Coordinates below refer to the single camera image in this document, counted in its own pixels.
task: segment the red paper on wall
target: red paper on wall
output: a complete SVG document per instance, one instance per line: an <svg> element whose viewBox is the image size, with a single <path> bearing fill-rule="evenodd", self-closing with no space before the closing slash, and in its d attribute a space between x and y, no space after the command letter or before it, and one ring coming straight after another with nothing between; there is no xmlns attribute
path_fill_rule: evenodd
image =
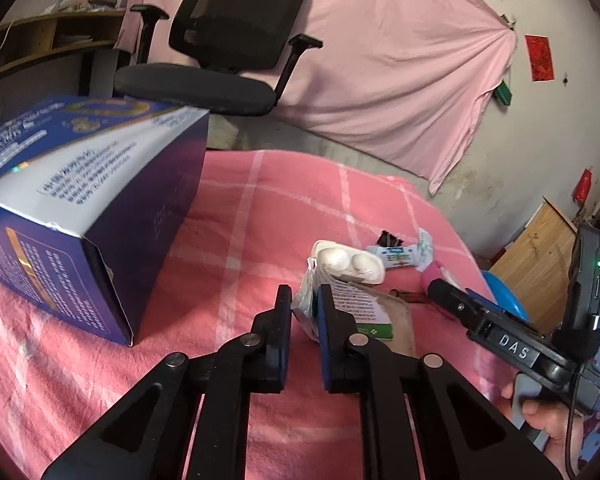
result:
<svg viewBox="0 0 600 480"><path fill-rule="evenodd" d="M525 36L526 48L531 61L533 81L551 81L554 77L554 62L551 60L549 38L544 36Z"/></svg>

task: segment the chair seat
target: chair seat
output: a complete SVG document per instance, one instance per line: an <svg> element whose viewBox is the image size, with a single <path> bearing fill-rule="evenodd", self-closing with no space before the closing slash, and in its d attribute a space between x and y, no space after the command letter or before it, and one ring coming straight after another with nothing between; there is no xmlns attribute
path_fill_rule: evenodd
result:
<svg viewBox="0 0 600 480"><path fill-rule="evenodd" d="M139 99L224 115L262 116L276 105L276 93L262 81L172 63L125 66L116 72L114 88Z"/></svg>

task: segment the product packaging box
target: product packaging box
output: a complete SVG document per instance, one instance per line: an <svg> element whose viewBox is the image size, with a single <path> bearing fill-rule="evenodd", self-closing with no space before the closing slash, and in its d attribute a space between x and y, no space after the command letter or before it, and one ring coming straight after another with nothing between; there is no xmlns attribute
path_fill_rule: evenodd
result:
<svg viewBox="0 0 600 480"><path fill-rule="evenodd" d="M0 127L0 281L132 345L198 190L208 112L64 96Z"/></svg>

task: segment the chair backrest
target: chair backrest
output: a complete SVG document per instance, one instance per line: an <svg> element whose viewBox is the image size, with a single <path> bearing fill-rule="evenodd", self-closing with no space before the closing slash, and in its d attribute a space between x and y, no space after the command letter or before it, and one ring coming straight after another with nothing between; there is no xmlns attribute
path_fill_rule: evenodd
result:
<svg viewBox="0 0 600 480"><path fill-rule="evenodd" d="M183 0L169 45L214 69L273 68L303 0Z"/></svg>

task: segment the metal screw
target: metal screw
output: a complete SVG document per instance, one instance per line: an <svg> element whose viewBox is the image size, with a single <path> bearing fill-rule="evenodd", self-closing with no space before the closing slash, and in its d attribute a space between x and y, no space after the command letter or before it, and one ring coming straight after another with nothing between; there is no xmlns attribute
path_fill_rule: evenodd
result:
<svg viewBox="0 0 600 480"><path fill-rule="evenodd" d="M243 334L240 336L240 342L245 346L257 346L262 341L262 338L259 334L254 332L249 332L248 334Z"/></svg>
<svg viewBox="0 0 600 480"><path fill-rule="evenodd" d="M357 334L351 334L349 336L349 342L353 345L353 346L364 346L369 342L369 338L361 333L357 333Z"/></svg>
<svg viewBox="0 0 600 480"><path fill-rule="evenodd" d="M165 358L167 366L170 366L171 368L177 368L186 360L187 356L184 355L182 352L174 352L173 354L167 355L167 357Z"/></svg>
<svg viewBox="0 0 600 480"><path fill-rule="evenodd" d="M442 366L442 363L444 362L442 360L442 357L440 357L438 354L427 354L424 356L424 359L422 361L429 368L440 368Z"/></svg>

